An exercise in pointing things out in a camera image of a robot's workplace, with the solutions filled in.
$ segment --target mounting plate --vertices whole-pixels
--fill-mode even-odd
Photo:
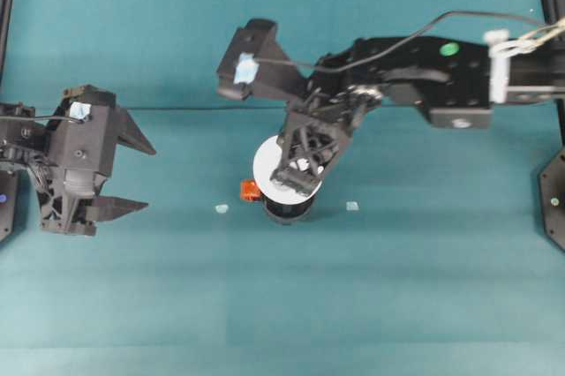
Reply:
[[[546,233],[565,250],[565,148],[539,174],[539,190]]]
[[[18,185],[18,173],[0,171],[0,241],[13,231]]]

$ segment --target white plate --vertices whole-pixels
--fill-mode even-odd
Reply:
[[[263,195],[279,204],[296,205],[309,200],[320,189],[321,182],[312,194],[305,197],[288,186],[275,184],[271,181],[273,171],[278,167],[283,150],[276,143],[277,136],[267,139],[261,144],[253,159],[253,178]]]

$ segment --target teal table surface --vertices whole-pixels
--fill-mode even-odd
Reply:
[[[238,197],[284,113],[215,94],[237,26],[276,19],[313,60],[457,8],[542,16],[539,0],[14,0],[0,99],[49,112],[65,87],[108,88],[158,155],[120,148],[104,193],[151,205],[93,238],[39,231],[24,183],[0,244],[0,374],[561,376],[565,253],[536,182],[561,146],[552,104],[499,107],[489,131],[383,107],[305,222]]]
[[[377,110],[293,226],[238,198],[282,110],[134,116],[159,154],[121,148],[105,192],[150,208],[65,237],[21,198],[6,374],[562,374],[565,254],[535,180],[559,148],[550,104],[467,132]]]

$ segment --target screw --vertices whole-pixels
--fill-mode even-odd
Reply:
[[[28,139],[30,136],[32,136],[32,130],[29,127],[22,127],[21,137],[23,139]]]

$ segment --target black cable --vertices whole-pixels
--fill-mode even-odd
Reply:
[[[74,118],[74,117],[67,117],[67,116],[35,116],[35,117],[0,116],[0,120],[15,120],[20,122],[35,122],[37,120],[64,120],[76,124],[84,123],[84,120],[80,120],[79,118]]]
[[[319,71],[319,72],[322,72],[322,73],[334,73],[334,74],[335,73],[341,73],[342,71],[352,69],[353,67],[357,67],[358,65],[371,63],[372,61],[375,61],[375,60],[378,60],[380,58],[383,58],[384,56],[387,56],[391,52],[396,51],[397,49],[399,49],[403,45],[407,44],[408,42],[413,41],[414,39],[418,38],[419,36],[421,36],[425,32],[431,30],[440,21],[442,21],[442,20],[444,20],[448,17],[453,17],[453,16],[489,17],[489,18],[493,18],[493,19],[516,20],[516,21],[522,21],[523,23],[527,23],[529,25],[536,26],[536,27],[542,27],[542,26],[546,25],[546,23],[541,22],[541,21],[537,21],[536,19],[530,19],[528,17],[519,16],[517,14],[508,14],[506,12],[453,10],[453,11],[444,12],[440,16],[438,16],[435,19],[433,19],[432,21],[430,21],[427,25],[421,27],[419,30],[417,30],[413,34],[410,34],[409,36],[403,38],[401,41],[399,41],[399,42],[395,43],[394,45],[388,47],[384,51],[377,53],[377,54],[374,54],[372,56],[366,56],[365,58],[361,58],[360,60],[354,61],[352,63],[348,63],[348,64],[343,65],[341,67],[326,67],[326,66],[323,66],[323,65],[302,63],[302,62],[299,62],[299,61],[291,61],[291,60],[277,60],[277,59],[274,59],[274,58],[258,58],[258,57],[256,57],[256,58],[254,58],[254,61],[256,61],[257,63],[290,65],[290,66],[293,66],[293,67],[305,67],[305,68],[313,69],[315,71]]]

